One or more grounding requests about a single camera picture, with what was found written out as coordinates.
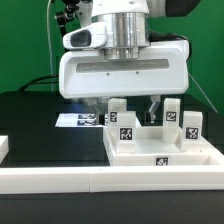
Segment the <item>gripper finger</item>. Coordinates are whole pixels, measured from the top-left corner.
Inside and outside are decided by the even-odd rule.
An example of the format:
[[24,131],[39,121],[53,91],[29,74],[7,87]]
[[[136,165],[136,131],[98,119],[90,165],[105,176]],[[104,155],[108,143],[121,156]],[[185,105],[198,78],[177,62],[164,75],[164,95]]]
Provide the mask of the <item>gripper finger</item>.
[[161,96],[160,95],[151,95],[150,96],[151,104],[149,109],[146,111],[146,119],[150,123],[154,123],[156,120],[156,111],[161,103]]
[[96,115],[96,124],[104,125],[108,114],[108,98],[89,98],[87,104],[90,111]]

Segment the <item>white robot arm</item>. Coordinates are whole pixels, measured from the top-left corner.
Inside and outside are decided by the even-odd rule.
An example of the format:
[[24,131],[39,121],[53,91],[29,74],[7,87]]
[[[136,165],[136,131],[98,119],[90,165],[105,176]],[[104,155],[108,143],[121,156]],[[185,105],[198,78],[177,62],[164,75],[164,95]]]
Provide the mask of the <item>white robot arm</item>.
[[149,96],[151,115],[166,94],[188,88],[188,39],[150,29],[156,17],[184,17],[201,0],[62,0],[81,27],[63,36],[59,91],[67,99]]

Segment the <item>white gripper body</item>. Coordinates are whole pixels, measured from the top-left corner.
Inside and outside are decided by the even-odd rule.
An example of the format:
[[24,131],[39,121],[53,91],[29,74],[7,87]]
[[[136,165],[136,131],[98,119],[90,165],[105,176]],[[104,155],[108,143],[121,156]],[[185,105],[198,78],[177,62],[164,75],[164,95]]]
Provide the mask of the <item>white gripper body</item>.
[[154,42],[134,60],[107,60],[101,50],[69,51],[60,61],[67,99],[181,94],[188,88],[185,40]]

